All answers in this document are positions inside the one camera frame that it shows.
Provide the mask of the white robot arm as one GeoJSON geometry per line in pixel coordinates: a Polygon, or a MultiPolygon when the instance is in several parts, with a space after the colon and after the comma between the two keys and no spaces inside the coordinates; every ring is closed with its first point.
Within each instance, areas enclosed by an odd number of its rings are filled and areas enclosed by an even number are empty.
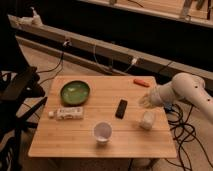
{"type": "Polygon", "coordinates": [[[139,104],[145,108],[155,108],[182,99],[198,108],[213,124],[213,97],[205,90],[204,79],[193,74],[176,74],[170,82],[157,85],[143,95],[139,104]]]}

